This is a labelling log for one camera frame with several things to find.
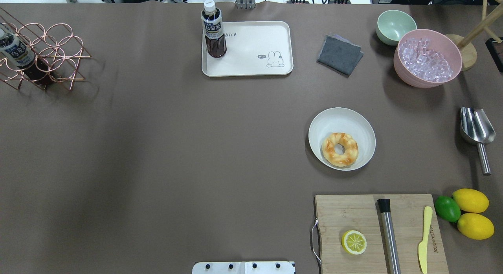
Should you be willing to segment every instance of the bread ring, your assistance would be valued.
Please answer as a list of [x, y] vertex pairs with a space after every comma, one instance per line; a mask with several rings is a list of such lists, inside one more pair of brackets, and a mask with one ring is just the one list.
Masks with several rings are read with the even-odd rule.
[[[344, 153], [338, 154], [335, 150], [335, 145], [340, 144], [344, 146]], [[352, 136], [343, 132], [334, 132], [331, 134], [321, 147], [323, 156], [329, 160], [332, 165], [337, 167], [345, 167], [351, 165], [358, 158], [358, 144]]]

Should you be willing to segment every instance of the wooden cutting board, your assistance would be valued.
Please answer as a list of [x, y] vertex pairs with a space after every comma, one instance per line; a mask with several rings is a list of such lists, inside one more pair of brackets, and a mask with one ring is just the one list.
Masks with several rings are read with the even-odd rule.
[[[316, 195], [321, 274], [388, 274], [388, 256], [377, 199], [390, 199], [401, 272], [421, 274], [417, 246], [422, 240], [425, 206], [433, 208], [428, 240], [428, 274], [448, 274], [442, 238], [431, 195]], [[367, 249], [355, 256], [341, 240], [348, 230], [365, 235]]]

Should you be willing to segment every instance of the mint green bowl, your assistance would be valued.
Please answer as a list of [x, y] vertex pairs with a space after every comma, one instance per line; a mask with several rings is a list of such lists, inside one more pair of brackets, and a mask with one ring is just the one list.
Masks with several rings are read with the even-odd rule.
[[397, 46], [407, 32], [416, 29], [417, 25], [414, 19], [397, 9], [390, 9], [377, 18], [377, 37], [390, 46]]

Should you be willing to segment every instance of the bottle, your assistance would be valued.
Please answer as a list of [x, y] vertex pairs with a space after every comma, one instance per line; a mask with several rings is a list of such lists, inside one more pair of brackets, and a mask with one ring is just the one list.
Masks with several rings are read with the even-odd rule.
[[13, 33], [0, 28], [0, 51], [14, 63], [28, 79], [39, 86], [47, 86], [53, 81], [49, 73], [49, 66], [42, 60], [35, 58], [35, 52]]
[[208, 53], [214, 58], [223, 57], [227, 52], [227, 44], [225, 43], [225, 33], [222, 25], [222, 12], [215, 7], [213, 0], [204, 1], [201, 19]]

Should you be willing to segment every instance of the yellow knife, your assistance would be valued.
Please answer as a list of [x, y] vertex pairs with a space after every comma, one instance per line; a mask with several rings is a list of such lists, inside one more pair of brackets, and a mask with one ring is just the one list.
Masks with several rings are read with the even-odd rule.
[[426, 251], [428, 250], [428, 234], [430, 233], [431, 217], [433, 215], [433, 209], [426, 206], [424, 208], [424, 218], [422, 221], [422, 241], [417, 247], [417, 254], [419, 256], [419, 265], [421, 266], [421, 271], [423, 274], [428, 273], [428, 268], [426, 267]]

